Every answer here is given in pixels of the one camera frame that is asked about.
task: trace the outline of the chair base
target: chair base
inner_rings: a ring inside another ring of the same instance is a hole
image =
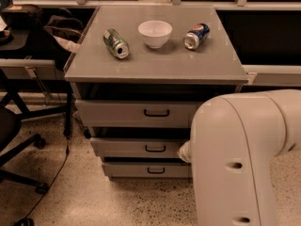
[[[26,141],[22,142],[18,146],[14,147],[7,153],[0,156],[0,167],[6,164],[10,159],[12,159],[15,155],[20,153],[22,150],[24,150],[26,147],[28,147],[30,144],[34,143],[34,145],[41,149],[45,146],[45,140],[40,136],[40,134],[35,134],[31,138],[27,139]],[[27,177],[23,177],[5,170],[0,169],[0,182],[3,180],[9,180],[12,182],[29,185],[29,186],[35,186],[36,192],[40,194],[45,194],[49,186],[44,183],[37,180],[33,180]]]

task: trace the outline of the gray tabletop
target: gray tabletop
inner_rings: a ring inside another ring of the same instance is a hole
[[[160,49],[147,47],[138,26],[162,20],[173,27]],[[196,51],[187,50],[183,36],[195,24],[205,23],[210,36]],[[130,44],[124,59],[113,57],[103,32],[115,28]],[[101,6],[65,75],[71,82],[243,84],[246,72],[214,8],[173,5]]]

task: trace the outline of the silver can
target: silver can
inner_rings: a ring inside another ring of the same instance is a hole
[[[129,44],[113,28],[104,31],[103,41],[114,57],[125,58],[130,54]]]
[[[184,36],[183,42],[187,49],[196,50],[208,37],[210,28],[206,24],[197,24]]]

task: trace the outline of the black office chair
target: black office chair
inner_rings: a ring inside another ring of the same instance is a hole
[[[21,120],[9,109],[0,105],[0,153],[9,145],[9,143],[17,136],[21,129]],[[3,180],[9,180],[16,183],[21,183],[29,186],[35,186],[36,192],[44,194],[48,191],[49,186],[37,180],[33,180],[27,177],[23,177],[8,171],[1,169],[10,159],[28,147],[30,144],[41,149],[45,146],[45,139],[40,134],[35,134],[31,138],[22,142],[18,146],[14,147],[10,151],[0,155],[0,182]]]

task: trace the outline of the terrazzo floor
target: terrazzo floor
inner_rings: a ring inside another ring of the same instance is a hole
[[[14,105],[8,107],[16,110]],[[47,145],[42,150],[33,146],[26,148],[7,163],[5,169],[42,180],[51,188],[42,197],[32,186],[0,183],[1,226],[13,225],[32,209],[29,217],[38,226],[197,225],[192,181],[110,181],[76,121],[72,122],[70,139],[63,136],[63,128],[63,114],[23,121],[21,132],[10,145],[35,133],[40,133]],[[70,153],[63,165],[67,145]],[[279,226],[300,225],[300,159],[301,152],[295,151],[271,163]]]

